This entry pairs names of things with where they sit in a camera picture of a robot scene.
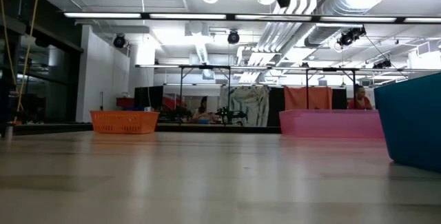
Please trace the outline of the orange plastic basket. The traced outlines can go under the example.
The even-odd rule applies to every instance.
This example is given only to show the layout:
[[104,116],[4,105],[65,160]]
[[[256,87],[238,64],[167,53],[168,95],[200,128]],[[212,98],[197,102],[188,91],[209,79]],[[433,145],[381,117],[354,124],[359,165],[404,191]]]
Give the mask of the orange plastic basket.
[[148,134],[156,129],[158,112],[91,110],[93,130],[102,134]]

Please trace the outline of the LED light bar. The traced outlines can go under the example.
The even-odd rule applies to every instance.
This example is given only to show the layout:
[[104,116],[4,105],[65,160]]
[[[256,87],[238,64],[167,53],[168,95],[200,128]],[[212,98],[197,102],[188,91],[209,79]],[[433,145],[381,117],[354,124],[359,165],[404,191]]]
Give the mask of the LED light bar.
[[66,12],[72,19],[105,20],[158,20],[158,21],[251,21],[289,23],[343,23],[343,24],[397,24],[397,25],[437,25],[441,17],[410,16],[326,16],[308,14],[207,14],[207,13],[150,13],[150,12]]

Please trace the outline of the black ceiling spotlight cluster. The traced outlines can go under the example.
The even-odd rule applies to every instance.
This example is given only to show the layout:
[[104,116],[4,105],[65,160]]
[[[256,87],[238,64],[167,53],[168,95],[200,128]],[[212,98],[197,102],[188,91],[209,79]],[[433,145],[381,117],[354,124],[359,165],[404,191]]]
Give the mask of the black ceiling spotlight cluster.
[[348,31],[342,32],[340,37],[337,39],[337,44],[340,47],[345,47],[351,45],[353,42],[359,40],[360,37],[366,35],[365,27],[361,28],[350,28]]

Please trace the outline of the orange cloth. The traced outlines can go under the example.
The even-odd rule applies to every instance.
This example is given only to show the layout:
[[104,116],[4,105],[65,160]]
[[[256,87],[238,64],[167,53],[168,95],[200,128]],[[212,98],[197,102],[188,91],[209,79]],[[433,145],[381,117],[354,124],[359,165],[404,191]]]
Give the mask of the orange cloth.
[[330,110],[333,90],[328,87],[283,88],[286,110]]

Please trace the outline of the white patterned drape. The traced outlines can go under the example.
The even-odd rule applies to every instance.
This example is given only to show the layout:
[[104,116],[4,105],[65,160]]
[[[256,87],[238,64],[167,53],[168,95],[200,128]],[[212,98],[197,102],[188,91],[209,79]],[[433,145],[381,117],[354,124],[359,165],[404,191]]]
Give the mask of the white patterned drape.
[[247,116],[241,118],[244,126],[266,127],[269,114],[269,88],[241,86],[220,89],[220,106],[230,111],[241,111]]

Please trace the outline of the black curtain panel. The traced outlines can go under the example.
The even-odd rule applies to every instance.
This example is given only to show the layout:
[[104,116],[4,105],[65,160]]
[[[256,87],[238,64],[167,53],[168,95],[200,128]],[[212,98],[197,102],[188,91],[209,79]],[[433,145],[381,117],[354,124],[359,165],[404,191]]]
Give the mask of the black curtain panel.
[[285,94],[283,88],[270,88],[267,127],[280,127],[279,112],[285,110]]

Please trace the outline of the person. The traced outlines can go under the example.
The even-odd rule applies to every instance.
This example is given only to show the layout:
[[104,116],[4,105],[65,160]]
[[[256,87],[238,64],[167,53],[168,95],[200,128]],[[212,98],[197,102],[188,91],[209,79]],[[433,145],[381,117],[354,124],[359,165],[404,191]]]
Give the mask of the person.
[[218,120],[218,117],[212,113],[207,111],[207,97],[204,96],[201,99],[201,104],[198,107],[198,109],[195,111],[192,117],[193,121],[208,121],[208,122],[215,122]]
[[365,88],[361,85],[356,84],[355,88],[355,98],[348,102],[348,110],[372,110],[373,107],[369,98],[366,96]]

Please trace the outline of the pink plastic bin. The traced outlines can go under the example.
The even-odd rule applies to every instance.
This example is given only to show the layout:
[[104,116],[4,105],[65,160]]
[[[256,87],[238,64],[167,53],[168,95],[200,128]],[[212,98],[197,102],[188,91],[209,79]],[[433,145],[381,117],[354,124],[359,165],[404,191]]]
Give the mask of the pink plastic bin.
[[279,113],[284,135],[302,138],[383,139],[376,110],[286,110]]

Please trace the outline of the black monitor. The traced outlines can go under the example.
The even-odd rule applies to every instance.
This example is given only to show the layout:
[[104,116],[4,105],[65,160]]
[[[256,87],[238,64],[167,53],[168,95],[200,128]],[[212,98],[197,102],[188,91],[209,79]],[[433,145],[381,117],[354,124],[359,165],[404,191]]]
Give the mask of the black monitor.
[[134,107],[159,109],[163,105],[163,86],[135,88]]

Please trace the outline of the teal plastic bin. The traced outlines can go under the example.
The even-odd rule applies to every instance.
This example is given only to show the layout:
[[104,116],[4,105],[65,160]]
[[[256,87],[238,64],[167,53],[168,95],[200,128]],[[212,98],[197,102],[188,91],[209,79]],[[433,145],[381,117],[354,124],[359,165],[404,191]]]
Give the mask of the teal plastic bin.
[[441,73],[374,89],[392,161],[441,173]]

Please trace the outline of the red box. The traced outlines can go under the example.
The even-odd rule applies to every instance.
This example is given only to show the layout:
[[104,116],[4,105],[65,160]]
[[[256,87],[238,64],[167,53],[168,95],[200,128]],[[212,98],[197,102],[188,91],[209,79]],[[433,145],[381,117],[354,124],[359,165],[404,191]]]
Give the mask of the red box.
[[134,106],[134,98],[118,97],[116,98],[116,106],[120,108],[132,108]]

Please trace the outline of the black metal stand frame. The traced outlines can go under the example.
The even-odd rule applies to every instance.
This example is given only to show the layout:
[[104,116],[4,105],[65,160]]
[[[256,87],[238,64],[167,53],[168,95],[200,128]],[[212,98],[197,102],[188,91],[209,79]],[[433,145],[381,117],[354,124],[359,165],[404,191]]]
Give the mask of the black metal stand frame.
[[335,68],[335,67],[330,67],[330,68],[306,68],[305,69],[305,76],[306,76],[306,108],[307,110],[309,110],[309,72],[310,71],[315,71],[315,72],[319,72],[322,71],[323,73],[326,72],[342,72],[344,75],[347,75],[347,72],[351,72],[352,76],[348,76],[352,82],[353,82],[353,98],[355,98],[355,86],[357,84],[356,82],[356,72],[358,71],[358,69],[356,68]]
[[[199,70],[218,70],[219,72],[223,73],[225,78],[228,81],[228,84],[220,84],[220,83],[191,83],[191,86],[195,87],[224,87],[227,86],[228,90],[231,90],[231,71],[232,67],[229,65],[207,65],[207,64],[201,64],[201,65],[179,65],[178,68],[181,69],[181,76],[180,76],[180,105],[182,105],[182,96],[183,96],[183,79],[193,70],[193,69],[199,69]],[[231,93],[228,93],[228,102],[227,106],[230,106],[231,99]],[[223,125],[227,125],[230,121],[227,120],[227,117],[222,118],[218,112],[221,110],[218,110],[215,115],[220,118],[220,121]],[[191,123],[199,123],[197,121],[193,121],[192,118],[190,119]]]

